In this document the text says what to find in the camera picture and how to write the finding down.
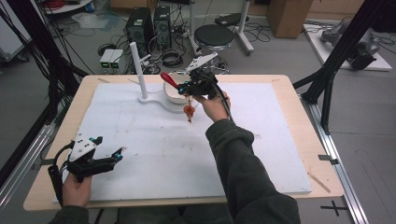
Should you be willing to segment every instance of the hand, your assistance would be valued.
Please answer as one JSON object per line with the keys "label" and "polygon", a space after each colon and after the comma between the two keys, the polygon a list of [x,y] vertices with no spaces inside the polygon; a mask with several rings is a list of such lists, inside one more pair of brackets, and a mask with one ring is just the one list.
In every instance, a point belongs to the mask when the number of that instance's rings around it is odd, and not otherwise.
{"label": "hand", "polygon": [[74,205],[86,207],[91,198],[92,176],[85,177],[78,183],[75,175],[69,173],[62,187],[64,206]]}
{"label": "hand", "polygon": [[[224,91],[223,94],[227,99],[228,107],[231,107],[230,97],[227,95],[227,92]],[[224,108],[223,102],[221,101],[221,97],[215,96],[211,100],[207,100],[204,96],[194,96],[193,98],[202,104],[205,113],[213,120],[213,122],[228,118],[228,114]]]}

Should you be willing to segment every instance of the dark green sleeve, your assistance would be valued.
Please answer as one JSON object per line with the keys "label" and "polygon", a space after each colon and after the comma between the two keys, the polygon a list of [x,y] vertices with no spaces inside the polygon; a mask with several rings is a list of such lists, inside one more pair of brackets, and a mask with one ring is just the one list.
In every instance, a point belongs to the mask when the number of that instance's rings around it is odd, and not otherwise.
{"label": "dark green sleeve", "polygon": [[253,154],[254,136],[222,119],[206,131],[235,223],[300,223],[297,202],[276,191]]}
{"label": "dark green sleeve", "polygon": [[49,224],[88,224],[88,210],[78,206],[65,206]]}

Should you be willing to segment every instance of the black cross mark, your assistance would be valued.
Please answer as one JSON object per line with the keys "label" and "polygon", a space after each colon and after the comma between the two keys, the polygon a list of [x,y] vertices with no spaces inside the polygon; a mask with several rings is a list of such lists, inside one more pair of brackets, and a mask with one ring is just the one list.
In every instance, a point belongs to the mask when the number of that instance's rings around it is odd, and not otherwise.
{"label": "black cross mark", "polygon": [[335,206],[335,202],[332,201],[332,206],[321,206],[321,209],[334,209],[335,214],[339,217],[340,214],[338,213],[338,210],[347,210],[347,207],[337,207]]}

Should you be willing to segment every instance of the red handle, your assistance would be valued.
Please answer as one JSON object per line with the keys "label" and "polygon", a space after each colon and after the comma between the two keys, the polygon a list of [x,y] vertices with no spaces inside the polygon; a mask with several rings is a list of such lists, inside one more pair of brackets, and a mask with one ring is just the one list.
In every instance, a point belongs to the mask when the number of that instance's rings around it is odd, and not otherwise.
{"label": "red handle", "polygon": [[171,78],[171,76],[169,76],[167,73],[165,72],[161,72],[161,78],[169,83],[171,86],[175,87],[175,89],[177,89],[177,84],[176,82]]}

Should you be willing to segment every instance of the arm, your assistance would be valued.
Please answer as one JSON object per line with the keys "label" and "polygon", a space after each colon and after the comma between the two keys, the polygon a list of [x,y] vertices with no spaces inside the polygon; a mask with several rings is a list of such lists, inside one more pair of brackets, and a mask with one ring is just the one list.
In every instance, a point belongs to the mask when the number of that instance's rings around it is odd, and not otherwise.
{"label": "arm", "polygon": [[[227,104],[230,98],[224,92]],[[235,223],[300,223],[297,202],[281,194],[253,153],[254,136],[228,120],[219,97],[195,96],[215,122],[206,131]]]}
{"label": "arm", "polygon": [[91,182],[92,176],[78,183],[69,173],[63,185],[64,207],[49,224],[87,224],[89,214],[85,207],[91,198]]}

